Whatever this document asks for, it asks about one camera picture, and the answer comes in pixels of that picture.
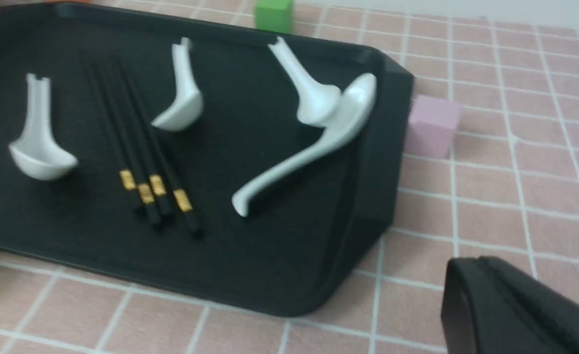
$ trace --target table surface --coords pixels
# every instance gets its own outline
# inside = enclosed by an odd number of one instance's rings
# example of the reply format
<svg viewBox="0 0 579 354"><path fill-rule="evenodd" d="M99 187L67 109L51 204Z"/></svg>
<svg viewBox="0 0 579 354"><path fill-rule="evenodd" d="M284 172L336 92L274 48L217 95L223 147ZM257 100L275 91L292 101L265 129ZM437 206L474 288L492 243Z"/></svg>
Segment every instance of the table surface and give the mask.
<svg viewBox="0 0 579 354"><path fill-rule="evenodd" d="M252 0L102 4L253 26ZM404 157L393 226L328 304L285 320L0 253L0 353L444 353L453 256L500 256L579 303L579 31L307 4L294 18L464 105L448 159Z"/></svg>

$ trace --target black chopstick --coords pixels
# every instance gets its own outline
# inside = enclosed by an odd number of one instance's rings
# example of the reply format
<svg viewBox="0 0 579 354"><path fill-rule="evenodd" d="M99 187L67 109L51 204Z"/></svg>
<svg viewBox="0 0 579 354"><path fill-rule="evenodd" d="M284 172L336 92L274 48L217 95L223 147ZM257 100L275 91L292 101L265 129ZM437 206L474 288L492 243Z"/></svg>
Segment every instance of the black chopstick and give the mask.
<svg viewBox="0 0 579 354"><path fill-rule="evenodd" d="M193 210L193 206L191 206L188 196L186 195L181 180L179 179L173 166L167 161L165 152L163 151L157 136L154 133L154 130L152 130L152 128L145 121L145 119L150 118L150 115L143 103L143 97L141 96L138 83L132 75L132 70L130 70L127 63L123 62L119 58L117 58L116 63L118 64L119 70L121 71L123 80L127 84L127 88L130 92L130 95L132 96L132 101L134 101L136 109L140 113L138 118L141 122L141 126L144 128L143 130L145 131L146 137L150 140L150 142L152 142L154 151L158 156L160 163L162 164L167 180L173 190L173 197L175 198L179 209L182 211L182 214L186 220L186 224L188 225L188 229L194 236L199 235L199 233L202 231L202 227L198 222L197 217L195 216L195 211Z"/></svg>
<svg viewBox="0 0 579 354"><path fill-rule="evenodd" d="M108 136L110 150L117 160L119 176L121 177L123 188L127 191L130 206L132 206L132 210L134 211L141 211L143 209L143 200L141 200L141 196L136 189L136 181L134 180L134 175L130 170L125 152L122 149L121 139L119 139L118 134L116 133L116 128L112 125L111 119L108 118L111 113L109 112L107 103L105 102L105 92L103 92L103 89L97 82L97 73L94 71L94 67L89 62L89 59L83 53L80 54L80 56L84 72L89 79L89 85L91 87L94 101L96 101L98 109L101 111L100 113L102 118L99 119L99 121L101 121L103 130L105 130L105 133Z"/></svg>
<svg viewBox="0 0 579 354"><path fill-rule="evenodd" d="M163 178L160 175L156 162L154 161L152 146L150 146L148 137L145 133L144 125L146 124L143 121L145 112L139 107L138 97L135 97L134 92L129 89L129 85L126 85L126 72L123 72L120 60L112 58L112 60L109 60L109 64L112 68L112 75L115 78L113 83L117 84L116 91L121 93L120 96L125 107L125 114L129 116L132 131L134 132L134 135L136 135L136 142L138 143L137 147L138 150L140 150L141 159L145 164L146 171L149 173L150 186L152 186L152 191L156 197L158 208L163 216L169 217L173 215L173 208Z"/></svg>
<svg viewBox="0 0 579 354"><path fill-rule="evenodd" d="M98 73L97 80L101 84L103 93L105 94L105 101L109 104L110 112L112 113L109 116L110 121L112 122L115 131L119 132L119 137L121 138L123 148L130 162L130 167L132 168L132 173L136 177L138 193L141 196L141 200L143 200L143 204L145 204L145 211L147 212L148 219L153 226L159 226L162 218L160 217L160 213L156 206L156 200L154 199L152 188L150 188L148 183L148 175L143 170L143 164L139 161L139 157L134 148L134 142L129 136L121 110L119 109L120 102L117 99L117 95L113 92L116 85L113 84L112 76L109 75L111 67L105 59L95 60L93 64Z"/></svg>

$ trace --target gold chopstick band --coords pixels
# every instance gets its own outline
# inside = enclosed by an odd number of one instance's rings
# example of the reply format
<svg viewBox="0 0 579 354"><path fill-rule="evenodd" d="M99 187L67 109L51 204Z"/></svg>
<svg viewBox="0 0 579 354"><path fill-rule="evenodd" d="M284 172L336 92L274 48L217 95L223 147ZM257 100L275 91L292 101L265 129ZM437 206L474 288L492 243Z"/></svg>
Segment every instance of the gold chopstick band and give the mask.
<svg viewBox="0 0 579 354"><path fill-rule="evenodd" d="M163 179L159 175L151 175L150 176L150 184L152 184L152 190L157 197L161 195L165 195L167 193L165 189L165 184L163 183Z"/></svg>
<svg viewBox="0 0 579 354"><path fill-rule="evenodd" d="M144 204L154 203L154 195L152 194L152 189L147 185L147 183L138 185L138 193L141 195L141 199L143 200Z"/></svg>
<svg viewBox="0 0 579 354"><path fill-rule="evenodd" d="M134 181L134 176L130 170L120 170L119 175L121 175L121 181L123 182L123 188L126 190L135 190L136 182Z"/></svg>
<svg viewBox="0 0 579 354"><path fill-rule="evenodd" d="M180 210L182 210L183 212L193 210L193 207L191 206L191 203L188 201L188 197L186 196L184 190L175 190L173 191L173 195L175 196L176 202L178 202L178 207L180 207Z"/></svg>

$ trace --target black object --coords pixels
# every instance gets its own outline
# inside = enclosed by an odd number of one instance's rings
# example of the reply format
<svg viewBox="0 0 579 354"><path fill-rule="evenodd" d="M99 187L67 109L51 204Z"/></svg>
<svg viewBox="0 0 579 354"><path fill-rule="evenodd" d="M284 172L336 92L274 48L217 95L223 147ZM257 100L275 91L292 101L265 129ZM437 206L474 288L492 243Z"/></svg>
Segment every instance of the black object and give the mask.
<svg viewBox="0 0 579 354"><path fill-rule="evenodd" d="M152 187L158 208L163 216L169 217L173 214L170 197L167 193L163 178L160 175L160 171L154 162L152 146L150 146L148 142L148 137L145 133L145 128L143 127L147 123L141 121L143 116L145 116L145 112L141 112L139 109L140 96L136 95L136 97L134 97L132 96L132 92L128 90L125 73L121 70L118 58L112 57L109 59L109 67L114 76L114 81L112 83L117 92L120 92L120 97L125 106L127 117L131 121L130 125L132 125L132 131L134 132L134 135L136 135L137 151L139 151L145 169L148 171L150 186Z"/></svg>
<svg viewBox="0 0 579 354"><path fill-rule="evenodd" d="M141 195L139 195L138 190L136 189L136 180L134 179L134 174L132 174L132 170L129 167L125 152L123 151L123 143L121 143L121 139L119 139L119 135L116 133L116 127L112 125L112 119L109 117L111 113L109 112L107 103L105 102L105 92L103 92L103 89L97 81L97 73L92 67L91 59L87 58L87 56L82 56L82 65L89 81L89 85L91 86L91 92L93 92L94 102L99 106L99 110L101 111L98 119L103 122L102 129L105 131L105 134L109 139L110 150L114 155L114 159L117 161L118 173L123 189L125 189L128 198L130 199L132 210L141 211L143 209L143 200L141 200Z"/></svg>
<svg viewBox="0 0 579 354"><path fill-rule="evenodd" d="M154 226L159 226L162 222L152 188L150 187L150 175L146 172L146 167L141 162L142 148L134 144L134 140L130 136L129 128L125 121L125 116L121 107L125 107L121 101L126 96L125 92L117 90L118 78L114 76L115 67L107 58L97 58L93 62L94 71L97 73L96 80L102 87L102 94L105 96L105 101L109 107L110 114L107 119L111 119L111 124L114 131L118 133L121 142L123 143L123 150L130 162L132 174L136 180L136 189L138 190L141 200L145 205L145 211L150 223Z"/></svg>
<svg viewBox="0 0 579 354"><path fill-rule="evenodd" d="M579 354L579 305L495 257L449 261L442 327L453 354Z"/></svg>
<svg viewBox="0 0 579 354"><path fill-rule="evenodd" d="M121 55L155 116L175 97L171 46L182 36L204 112L161 142L202 239L185 227L152 237L130 218L77 55ZM233 193L322 132L296 119L296 90L267 47L275 33L87 4L0 7L0 249L280 316L319 307L392 222L413 76L377 49L283 38L320 82L345 89L372 72L377 100L358 139L254 200L244 219ZM51 183L25 177L7 152L28 72L51 78L54 136L80 160Z"/></svg>
<svg viewBox="0 0 579 354"><path fill-rule="evenodd" d="M195 217L195 211L193 211L193 206L191 206L184 187L182 186L175 170L173 170L171 164L169 161L167 161L165 152L163 151L163 148L161 147L158 138L154 133L154 130L152 130L152 128L150 128L150 126L145 123L145 121L142 121L142 119L153 119L153 117L148 114L148 110L145 108L143 95L141 94L141 90L136 83L136 79L134 79L132 70L129 69L129 65L127 65L127 63L122 62L120 59L117 60L117 65L121 70L121 74L123 80L126 83L130 97L132 97L134 101L135 108L139 113L139 119L137 120L137 123L139 123L139 127L141 129L140 134L143 135L143 139L148 139L152 143L153 150L162 165L163 171L165 171L165 175L172 189L173 197L175 198L178 204L178 208L186 220L188 229L193 235L199 235L202 231L202 227L198 222L197 217Z"/></svg>

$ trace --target pink cube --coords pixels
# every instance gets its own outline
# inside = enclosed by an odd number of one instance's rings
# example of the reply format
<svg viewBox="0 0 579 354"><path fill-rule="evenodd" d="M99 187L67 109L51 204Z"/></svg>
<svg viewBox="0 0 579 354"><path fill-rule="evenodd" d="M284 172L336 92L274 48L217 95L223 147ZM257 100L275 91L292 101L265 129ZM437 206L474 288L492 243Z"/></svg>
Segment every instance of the pink cube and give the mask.
<svg viewBox="0 0 579 354"><path fill-rule="evenodd" d="M458 103L419 94L409 114L405 152L435 159L447 157L461 113Z"/></svg>

